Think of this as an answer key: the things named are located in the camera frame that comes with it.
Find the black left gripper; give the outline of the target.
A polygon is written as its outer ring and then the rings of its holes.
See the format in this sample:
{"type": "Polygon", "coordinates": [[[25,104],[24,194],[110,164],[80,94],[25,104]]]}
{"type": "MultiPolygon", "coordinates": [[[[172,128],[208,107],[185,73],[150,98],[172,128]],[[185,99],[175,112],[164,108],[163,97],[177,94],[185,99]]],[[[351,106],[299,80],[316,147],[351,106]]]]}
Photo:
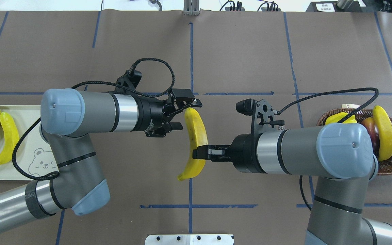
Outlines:
{"type": "MultiPolygon", "coordinates": [[[[163,118],[165,101],[154,98],[137,97],[138,109],[136,130],[145,132],[147,137],[165,137],[172,131],[183,130],[180,122],[169,122],[163,118]]],[[[174,111],[182,111],[189,107],[201,108],[202,102],[196,99],[190,89],[173,88],[167,99],[174,111]]]]}

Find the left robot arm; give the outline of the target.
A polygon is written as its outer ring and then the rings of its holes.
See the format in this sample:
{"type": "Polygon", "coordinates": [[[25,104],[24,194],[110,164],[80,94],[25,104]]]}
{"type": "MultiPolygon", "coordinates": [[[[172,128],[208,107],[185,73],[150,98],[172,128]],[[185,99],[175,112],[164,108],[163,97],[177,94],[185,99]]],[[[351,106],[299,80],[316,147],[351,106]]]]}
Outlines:
{"type": "Polygon", "coordinates": [[[50,145],[56,174],[50,180],[34,177],[0,194],[0,233],[67,208],[76,215],[102,208],[110,192],[89,134],[144,131],[147,137],[165,137],[182,130],[180,123],[171,120],[189,107],[202,107],[189,89],[173,89],[165,100],[138,96],[128,89],[47,90],[40,106],[39,133],[50,145]]]}

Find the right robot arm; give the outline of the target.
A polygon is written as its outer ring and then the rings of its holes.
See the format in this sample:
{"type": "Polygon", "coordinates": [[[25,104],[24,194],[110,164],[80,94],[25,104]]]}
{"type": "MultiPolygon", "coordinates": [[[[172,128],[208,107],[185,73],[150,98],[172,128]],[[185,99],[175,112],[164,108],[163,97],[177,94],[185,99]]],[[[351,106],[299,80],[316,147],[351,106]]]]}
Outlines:
{"type": "Polygon", "coordinates": [[[305,245],[392,245],[392,224],[362,216],[378,160],[361,124],[277,130],[265,123],[230,145],[204,143],[190,156],[232,162],[244,173],[317,176],[305,245]]]}

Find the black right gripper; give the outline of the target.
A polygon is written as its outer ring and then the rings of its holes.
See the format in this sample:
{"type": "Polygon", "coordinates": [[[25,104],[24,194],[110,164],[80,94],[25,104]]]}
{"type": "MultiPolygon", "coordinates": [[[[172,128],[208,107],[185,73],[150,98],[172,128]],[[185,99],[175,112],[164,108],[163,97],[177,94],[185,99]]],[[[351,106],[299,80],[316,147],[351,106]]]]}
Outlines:
{"type": "Polygon", "coordinates": [[[231,145],[202,145],[192,150],[192,158],[211,161],[231,161],[240,172],[261,173],[257,164],[252,134],[238,135],[231,145]]]}

